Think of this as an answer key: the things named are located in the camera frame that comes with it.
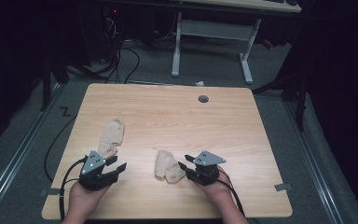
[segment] wooden table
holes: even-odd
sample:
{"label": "wooden table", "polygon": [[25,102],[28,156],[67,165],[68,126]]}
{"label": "wooden table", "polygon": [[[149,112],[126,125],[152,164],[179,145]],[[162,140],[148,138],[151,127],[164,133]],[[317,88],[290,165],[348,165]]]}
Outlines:
{"label": "wooden table", "polygon": [[[209,98],[201,103],[199,96]],[[106,125],[121,119],[124,140],[118,161],[104,173],[127,162],[127,170],[101,200],[93,218],[213,218],[216,208],[190,180],[175,185],[154,176],[159,150],[194,168],[185,154],[203,149],[227,160],[247,217],[289,217],[292,208],[284,190],[254,96],[245,88],[91,84],[52,188],[58,189],[68,168],[96,149]],[[79,175],[78,165],[69,178]],[[66,185],[65,209],[68,207]],[[42,215],[59,219],[58,197],[47,197]]]}

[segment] white table leg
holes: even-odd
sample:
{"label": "white table leg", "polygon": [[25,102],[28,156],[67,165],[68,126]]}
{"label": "white table leg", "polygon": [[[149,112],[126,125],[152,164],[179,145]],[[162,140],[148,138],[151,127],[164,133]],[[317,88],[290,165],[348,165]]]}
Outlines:
{"label": "white table leg", "polygon": [[175,52],[173,53],[173,62],[172,62],[173,77],[179,77],[181,33],[182,33],[182,12],[178,12],[178,22],[176,28],[176,46],[175,46]]}
{"label": "white table leg", "polygon": [[252,45],[255,42],[255,36],[257,35],[257,31],[258,31],[258,27],[260,26],[260,22],[261,22],[261,19],[256,20],[255,25],[254,25],[254,27],[252,29],[250,38],[248,40],[245,52],[240,54],[242,71],[243,71],[243,75],[245,76],[245,82],[247,84],[252,84],[253,83],[251,70],[249,69],[249,64],[248,64],[248,57],[249,57],[249,54],[251,52]]}

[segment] wire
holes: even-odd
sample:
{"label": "wire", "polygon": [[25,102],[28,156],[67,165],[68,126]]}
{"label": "wire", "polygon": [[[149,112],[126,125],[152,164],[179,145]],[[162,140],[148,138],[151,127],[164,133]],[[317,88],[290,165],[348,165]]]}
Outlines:
{"label": "wire", "polygon": [[176,12],[176,13],[175,13],[175,16],[173,17],[173,23],[172,23],[172,26],[171,26],[170,31],[169,31],[164,37],[162,37],[162,38],[160,38],[160,39],[155,39],[155,41],[165,40],[165,39],[172,38],[173,36],[176,36],[176,35],[171,35],[171,36],[169,36],[169,35],[172,33],[173,27],[175,26],[175,22],[176,22],[176,19],[177,19],[177,15],[178,15],[178,12]]}
{"label": "wire", "polygon": [[241,204],[241,201],[240,201],[240,197],[238,197],[238,194],[235,191],[234,186],[232,185],[231,179],[229,178],[228,174],[226,174],[226,172],[224,172],[224,171],[222,171],[220,169],[218,169],[218,170],[219,170],[219,172],[221,172],[223,175],[225,175],[227,177],[227,179],[229,181],[229,184],[227,184],[226,182],[224,182],[224,181],[222,181],[220,179],[216,179],[216,181],[221,183],[221,184],[223,184],[223,185],[225,185],[226,187],[228,187],[231,190],[232,194],[234,195],[235,201],[237,203],[238,209],[240,210],[240,212],[245,217],[245,213],[243,212],[243,207],[242,207],[242,204]]}
{"label": "wire", "polygon": [[66,185],[67,183],[71,182],[71,181],[76,181],[76,180],[78,180],[78,179],[79,179],[79,178],[73,178],[73,179],[67,180],[67,181],[65,182],[65,185]]}
{"label": "wire", "polygon": [[68,178],[68,175],[71,173],[71,171],[80,163],[82,162],[86,162],[88,156],[85,156],[83,159],[76,161],[71,167],[69,167],[68,171],[65,174],[65,177],[62,180],[62,184],[61,184],[61,188],[60,188],[60,201],[59,201],[59,206],[60,206],[60,216],[61,216],[61,221],[63,221],[63,219],[65,218],[65,209],[64,209],[64,204],[63,204],[63,197],[65,196],[65,184],[68,183],[69,181],[66,181],[66,179]]}
{"label": "wire", "polygon": [[62,132],[66,129],[66,127],[69,126],[69,124],[75,120],[75,118],[77,117],[77,114],[74,115],[73,118],[71,118],[66,124],[65,126],[63,126],[61,128],[61,130],[57,133],[57,135],[55,136],[54,140],[51,142],[50,146],[48,147],[48,152],[45,155],[45,160],[43,161],[43,168],[45,170],[45,174],[46,177],[48,178],[48,180],[52,183],[53,182],[53,178],[51,177],[51,175],[48,173],[48,154],[50,153],[51,149],[53,148],[55,142],[57,141],[57,139],[60,137],[60,135],[62,134]]}
{"label": "wire", "polygon": [[141,61],[139,58],[139,55],[133,51],[132,49],[127,49],[129,51],[131,51],[132,53],[135,54],[135,56],[138,58],[138,62],[136,63],[135,67],[132,69],[132,71],[127,75],[126,79],[124,80],[124,84],[127,84],[127,81],[129,80],[130,76],[133,74],[133,72],[135,72],[135,70],[138,68],[139,66],[139,62]]}
{"label": "wire", "polygon": [[110,77],[116,72],[117,75],[116,75],[116,83],[117,83],[117,76],[118,76],[118,65],[120,64],[120,61],[121,61],[121,45],[122,45],[123,42],[120,43],[120,46],[118,47],[118,56],[115,55],[115,57],[117,58],[117,63],[116,63],[116,66],[115,68],[112,70],[112,72],[109,74],[109,76],[107,76],[106,78],[106,81],[105,81],[105,84],[109,82],[110,80]]}

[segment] hand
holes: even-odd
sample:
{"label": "hand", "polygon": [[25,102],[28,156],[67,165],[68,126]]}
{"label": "hand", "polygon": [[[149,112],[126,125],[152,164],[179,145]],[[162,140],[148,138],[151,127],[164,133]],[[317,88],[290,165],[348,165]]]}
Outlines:
{"label": "hand", "polygon": [[104,194],[110,186],[99,190],[88,190],[78,182],[71,187],[69,208],[62,223],[84,223],[89,215],[95,211]]}
{"label": "hand", "polygon": [[[219,170],[218,179],[231,186],[228,174],[223,170],[222,167],[217,166]],[[208,199],[214,204],[218,205],[226,200],[232,200],[231,189],[222,183],[215,182],[212,185],[202,186],[201,184],[195,183],[200,189],[204,191]]]}
{"label": "hand", "polygon": [[[219,169],[219,177],[217,179],[231,186],[228,174],[220,166],[217,166],[217,169]],[[198,183],[196,183],[196,185],[202,189],[209,200],[217,206],[222,216],[223,223],[248,224],[246,217],[240,212],[232,199],[231,189],[226,185],[217,181],[208,186],[202,186]]]}

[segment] beige cloth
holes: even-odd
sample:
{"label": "beige cloth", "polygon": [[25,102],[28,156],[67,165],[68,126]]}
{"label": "beige cloth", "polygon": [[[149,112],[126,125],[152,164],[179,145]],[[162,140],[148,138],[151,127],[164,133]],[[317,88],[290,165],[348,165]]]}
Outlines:
{"label": "beige cloth", "polygon": [[173,157],[173,154],[166,150],[160,150],[156,159],[155,176],[166,178],[169,184],[177,183],[186,172],[183,171]]}
{"label": "beige cloth", "polygon": [[117,146],[123,142],[124,125],[115,119],[108,124],[98,145],[98,154],[103,158],[109,158],[117,153]]}

